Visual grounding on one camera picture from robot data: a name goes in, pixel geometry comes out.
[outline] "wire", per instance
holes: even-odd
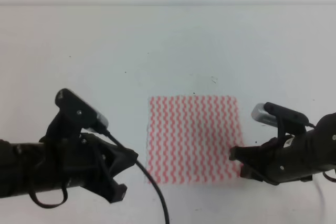
[[[329,177],[325,172],[323,172],[323,175],[330,182],[336,183],[336,178]]]
[[[118,140],[116,140],[107,129],[103,130],[102,134],[105,135],[106,137],[108,137],[114,144],[117,145],[117,147],[119,147],[123,151],[125,151],[126,154],[128,153],[127,149]],[[165,223],[169,224],[170,221],[169,221],[168,208],[167,208],[167,204],[166,204],[166,201],[163,197],[163,194],[162,194],[161,190],[159,189],[159,187],[158,187],[157,183],[155,182],[154,178],[149,174],[149,172],[146,170],[146,168],[138,160],[135,161],[135,164],[144,173],[144,175],[148,178],[148,180],[152,183],[157,195],[160,198],[161,204],[162,204]]]

